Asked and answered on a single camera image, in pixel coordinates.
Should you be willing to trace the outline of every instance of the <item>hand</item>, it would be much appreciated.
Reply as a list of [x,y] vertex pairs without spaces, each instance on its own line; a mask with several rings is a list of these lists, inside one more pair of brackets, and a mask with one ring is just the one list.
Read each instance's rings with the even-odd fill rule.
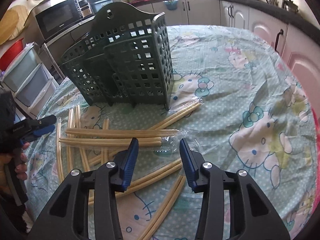
[[[30,146],[30,143],[25,143],[22,147],[23,150],[26,150]],[[0,191],[3,191],[9,195],[11,195],[10,189],[7,184],[7,180],[5,177],[5,172],[4,172],[4,164],[7,164],[11,161],[13,158],[12,154],[0,154]],[[21,153],[21,160],[24,162],[23,164],[19,164],[15,171],[17,173],[17,178],[26,180],[27,179],[27,165],[25,164],[28,159],[27,156],[24,153]]]

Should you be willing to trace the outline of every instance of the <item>microwave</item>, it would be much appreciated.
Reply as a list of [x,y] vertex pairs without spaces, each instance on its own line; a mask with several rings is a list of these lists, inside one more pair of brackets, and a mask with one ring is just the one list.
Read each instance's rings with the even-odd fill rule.
[[84,20],[76,0],[65,0],[36,14],[45,42]]

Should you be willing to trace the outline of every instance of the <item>kitchen counter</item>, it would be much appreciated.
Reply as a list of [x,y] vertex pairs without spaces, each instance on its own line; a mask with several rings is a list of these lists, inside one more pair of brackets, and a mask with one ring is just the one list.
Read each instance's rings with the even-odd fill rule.
[[[144,1],[138,1],[138,2],[132,3],[132,5],[134,5],[135,7],[138,7],[141,5],[156,3],[161,1],[167,1],[167,0],[144,0]],[[308,37],[310,37],[320,46],[320,30],[317,27],[315,27],[313,24],[303,19],[299,14],[288,12],[280,7],[265,3],[260,0],[223,0],[223,1],[235,2],[235,3],[246,5],[248,7],[267,13],[281,20],[284,23],[291,24],[296,28],[300,29],[301,31],[303,31]]]

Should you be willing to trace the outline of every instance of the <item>kitchen cabinet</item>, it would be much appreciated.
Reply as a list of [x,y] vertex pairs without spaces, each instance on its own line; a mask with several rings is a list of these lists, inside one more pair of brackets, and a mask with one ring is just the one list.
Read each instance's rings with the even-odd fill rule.
[[152,3],[141,5],[136,8],[143,12],[154,13]]
[[220,25],[219,0],[186,0],[190,25]]
[[155,13],[165,12],[165,21],[167,26],[189,24],[185,0],[179,0],[177,9],[173,11],[168,10],[164,2],[153,3],[152,6]]
[[282,55],[286,41],[288,25],[266,13],[249,8],[249,30],[264,39],[270,46],[275,47],[278,38],[276,50]]
[[248,29],[249,7],[227,1],[220,2],[221,25]]
[[282,59],[297,77],[311,106],[320,117],[320,47],[289,24]]

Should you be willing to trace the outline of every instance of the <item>metal screw head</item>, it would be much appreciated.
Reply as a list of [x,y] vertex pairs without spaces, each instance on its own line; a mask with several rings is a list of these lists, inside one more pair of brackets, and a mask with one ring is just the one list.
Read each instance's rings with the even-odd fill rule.
[[116,166],[115,162],[107,162],[106,164],[107,168],[113,168],[114,166]]
[[242,176],[242,177],[245,177],[245,176],[247,176],[247,172],[245,171],[245,170],[239,170],[238,171],[238,174],[240,175],[240,176]]
[[209,163],[209,162],[202,163],[202,166],[203,166],[205,169],[210,169],[210,168],[212,168],[212,164]]
[[77,176],[77,175],[79,175],[79,173],[80,173],[79,170],[74,169],[74,170],[71,171],[71,176]]

